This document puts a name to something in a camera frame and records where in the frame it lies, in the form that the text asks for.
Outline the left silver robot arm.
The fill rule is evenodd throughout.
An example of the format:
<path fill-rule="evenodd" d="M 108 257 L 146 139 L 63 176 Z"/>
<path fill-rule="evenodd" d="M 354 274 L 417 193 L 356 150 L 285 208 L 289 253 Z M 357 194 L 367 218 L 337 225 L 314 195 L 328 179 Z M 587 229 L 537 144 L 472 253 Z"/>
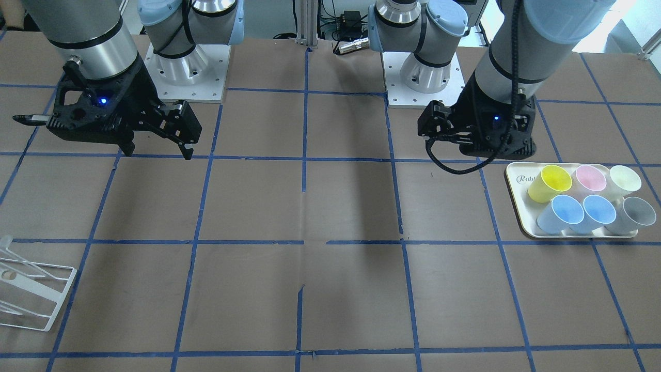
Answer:
<path fill-rule="evenodd" d="M 427 147 L 458 144 L 466 156 L 530 158 L 536 91 L 592 33 L 612 1 L 498 1 L 505 19 L 453 105 L 432 100 L 417 122 Z M 377 1 L 368 10 L 370 47 L 407 53 L 401 77 L 425 94 L 444 89 L 466 10 L 454 1 Z"/>

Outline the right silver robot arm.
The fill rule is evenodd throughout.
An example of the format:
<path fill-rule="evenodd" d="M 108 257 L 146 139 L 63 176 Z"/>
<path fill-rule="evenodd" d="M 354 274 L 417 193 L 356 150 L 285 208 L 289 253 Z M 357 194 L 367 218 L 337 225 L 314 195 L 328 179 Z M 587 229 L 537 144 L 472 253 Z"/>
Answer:
<path fill-rule="evenodd" d="M 114 144 L 130 157 L 135 131 L 179 146 L 190 160 L 202 131 L 188 101 L 168 104 L 153 81 L 196 86 L 212 71 L 203 45 L 236 45 L 245 37 L 242 1 L 140 1 L 153 47 L 151 72 L 114 1 L 23 1 L 64 60 L 50 115 L 15 115 L 73 142 Z"/>

